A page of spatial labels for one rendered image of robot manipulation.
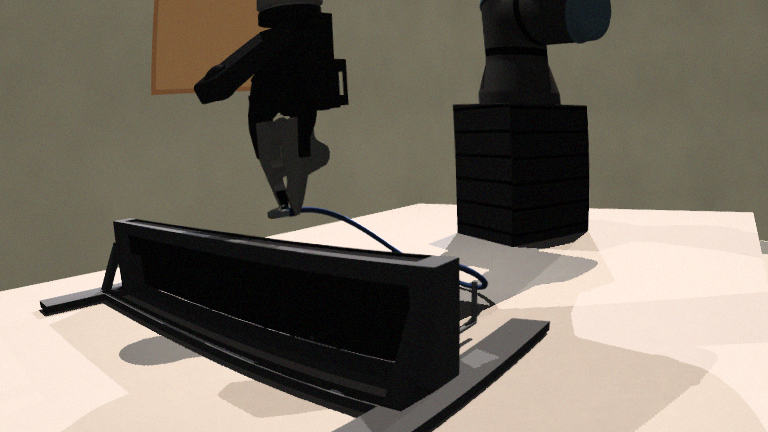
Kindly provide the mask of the dark blue network cable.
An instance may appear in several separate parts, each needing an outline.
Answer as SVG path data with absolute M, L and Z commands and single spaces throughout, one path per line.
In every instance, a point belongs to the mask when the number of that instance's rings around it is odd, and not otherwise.
M 373 239 L 375 239 L 376 241 L 381 243 L 383 246 L 385 246 L 389 250 L 395 251 L 395 252 L 401 252 L 400 250 L 398 250 L 397 248 L 393 247 L 391 244 L 389 244 L 388 242 L 386 242 L 385 240 L 380 238 L 378 235 L 373 233 L 372 231 L 368 230 L 364 226 L 358 224 L 357 222 L 355 222 L 355 221 L 353 221 L 353 220 L 351 220 L 351 219 L 349 219 L 349 218 L 347 218 L 347 217 L 345 217 L 345 216 L 343 216 L 341 214 L 338 214 L 338 213 L 330 211 L 330 210 L 322 209 L 322 208 L 302 207 L 301 213 L 305 213 L 305 212 L 320 213 L 320 214 L 324 214 L 324 215 L 328 215 L 328 216 L 337 218 L 337 219 L 339 219 L 341 221 L 344 221 L 344 222 L 354 226 L 355 228 L 361 230 L 362 232 L 364 232 L 365 234 L 369 235 L 370 237 L 372 237 Z M 460 271 L 465 272 L 467 274 L 470 274 L 471 276 L 477 278 L 482 283 L 481 285 L 477 285 L 477 290 L 485 289 L 488 286 L 488 282 L 485 279 L 485 277 L 482 276 L 477 271 L 475 271 L 475 270 L 473 270 L 473 269 L 471 269 L 471 268 L 469 268 L 469 267 L 467 267 L 465 265 L 462 265 L 462 264 L 460 264 Z M 467 283 L 467 282 L 464 282 L 464 281 L 461 281 L 461 280 L 460 280 L 460 286 L 472 289 L 472 284 L 471 283 Z

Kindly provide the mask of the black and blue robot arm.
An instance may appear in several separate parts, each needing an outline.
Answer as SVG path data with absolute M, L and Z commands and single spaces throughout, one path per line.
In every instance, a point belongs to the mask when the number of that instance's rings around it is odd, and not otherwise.
M 479 104 L 561 104 L 547 45 L 598 40 L 611 18 L 610 0 L 480 0 L 480 10 L 486 65 Z M 229 98 L 293 42 L 285 24 L 258 33 L 195 84 L 200 102 Z

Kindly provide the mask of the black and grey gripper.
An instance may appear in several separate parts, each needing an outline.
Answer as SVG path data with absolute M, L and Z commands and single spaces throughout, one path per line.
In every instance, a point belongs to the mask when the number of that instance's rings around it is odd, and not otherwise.
M 328 146 L 314 135 L 317 110 L 349 105 L 346 59 L 334 59 L 332 14 L 321 12 L 320 6 L 282 5 L 258 14 L 260 27 L 282 24 L 294 42 L 252 77 L 248 125 L 256 157 L 279 207 L 287 208 L 289 202 L 294 215 L 300 215 L 308 175 L 330 158 Z M 339 72 L 344 95 L 340 95 Z M 290 118 L 273 121 L 278 113 Z

